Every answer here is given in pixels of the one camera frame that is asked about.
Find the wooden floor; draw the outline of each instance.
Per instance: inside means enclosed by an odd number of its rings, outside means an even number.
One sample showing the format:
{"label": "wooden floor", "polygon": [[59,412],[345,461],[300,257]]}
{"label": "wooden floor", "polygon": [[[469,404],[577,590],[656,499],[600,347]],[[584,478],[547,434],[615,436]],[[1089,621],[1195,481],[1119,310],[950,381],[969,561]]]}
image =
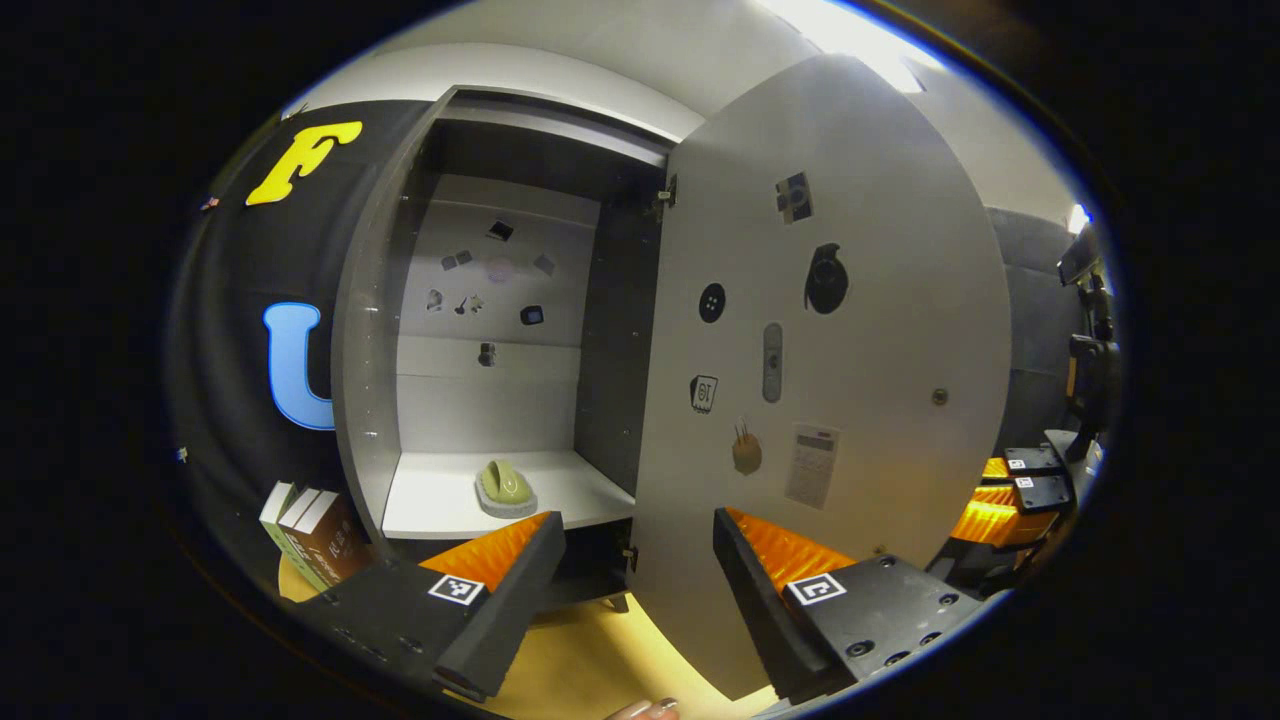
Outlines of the wooden floor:
{"label": "wooden floor", "polygon": [[[315,591],[282,561],[280,594],[302,601]],[[481,707],[513,720],[590,720],[637,700],[675,697],[681,720],[739,720],[777,702],[772,687],[736,702],[726,698],[667,642],[635,597],[626,597],[628,612],[598,601],[535,618],[502,692]]]}

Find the brown book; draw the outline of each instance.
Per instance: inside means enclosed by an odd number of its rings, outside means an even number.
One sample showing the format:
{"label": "brown book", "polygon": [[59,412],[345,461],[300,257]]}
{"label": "brown book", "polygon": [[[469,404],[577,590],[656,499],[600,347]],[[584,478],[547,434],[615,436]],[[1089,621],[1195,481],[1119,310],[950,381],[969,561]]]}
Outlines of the brown book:
{"label": "brown book", "polygon": [[330,585],[358,573],[372,561],[369,547],[360,539],[351,503],[343,496],[324,491],[293,523],[280,523],[307,555],[307,564]]}

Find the yellow letter f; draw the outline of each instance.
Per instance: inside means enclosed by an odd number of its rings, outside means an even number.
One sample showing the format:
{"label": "yellow letter f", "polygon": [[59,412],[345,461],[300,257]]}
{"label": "yellow letter f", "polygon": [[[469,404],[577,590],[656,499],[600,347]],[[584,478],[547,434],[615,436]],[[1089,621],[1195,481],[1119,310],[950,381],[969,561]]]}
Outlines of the yellow letter f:
{"label": "yellow letter f", "polygon": [[329,155],[329,151],[333,150],[334,140],[347,145],[352,140],[356,140],[362,127],[360,120],[356,120],[353,123],[316,126],[298,132],[298,135],[293,136],[293,145],[284,151],[280,161],[271,168],[262,184],[248,193],[244,204],[261,205],[262,202],[284,200],[293,192],[293,186],[289,181],[293,179],[294,169],[298,170],[300,178],[310,176],[311,170],[319,168],[320,163]]}

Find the green book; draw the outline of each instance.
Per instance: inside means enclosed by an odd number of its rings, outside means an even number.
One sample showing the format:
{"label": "green book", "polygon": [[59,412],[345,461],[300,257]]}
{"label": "green book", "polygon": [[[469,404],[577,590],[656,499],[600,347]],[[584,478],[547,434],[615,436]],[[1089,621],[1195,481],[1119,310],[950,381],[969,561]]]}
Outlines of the green book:
{"label": "green book", "polygon": [[280,529],[280,519],[284,515],[293,515],[294,511],[298,516],[306,511],[307,506],[315,501],[316,496],[320,495],[317,491],[308,489],[301,491],[293,483],[275,483],[271,488],[271,495],[266,497],[266,505],[262,506],[262,514],[257,516],[259,521],[262,523],[262,528],[266,529],[266,534],[271,536],[271,541],[275,546],[280,548],[280,552],[289,559],[289,562],[297,568],[298,573],[311,583],[316,591],[324,592],[329,589],[329,583],[324,582],[311,565],[306,561],[306,553],[303,548],[298,547],[293,542],[293,538],[284,534]]}

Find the book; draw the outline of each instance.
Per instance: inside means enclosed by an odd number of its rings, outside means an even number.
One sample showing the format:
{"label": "book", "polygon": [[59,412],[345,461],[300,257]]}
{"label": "book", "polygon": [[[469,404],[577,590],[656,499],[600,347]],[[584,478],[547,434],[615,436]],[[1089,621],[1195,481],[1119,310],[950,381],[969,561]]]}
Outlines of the book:
{"label": "book", "polygon": [[316,495],[298,518],[282,518],[280,530],[305,551],[307,564],[329,585],[355,575],[372,562],[360,539],[347,498],[324,491]]}
{"label": "book", "polygon": [[[312,493],[314,495],[308,497],[315,500],[315,495],[319,493],[315,493],[314,491]],[[262,505],[262,512],[257,516],[257,520],[262,524],[262,528],[266,529],[266,534],[271,537],[275,547],[280,548],[280,553],[288,559],[289,564],[297,568],[302,578],[306,579],[311,587],[323,592],[329,588],[329,584],[325,583],[310,565],[307,565],[302,551],[293,544],[283,530],[280,530],[279,525],[282,516],[296,505],[300,505],[298,501],[302,495],[306,493],[302,492],[302,488],[294,486],[293,483],[275,483],[275,487],[271,488],[271,495],[266,496],[266,503]],[[300,516],[301,512],[306,510],[306,505],[300,509]]]}

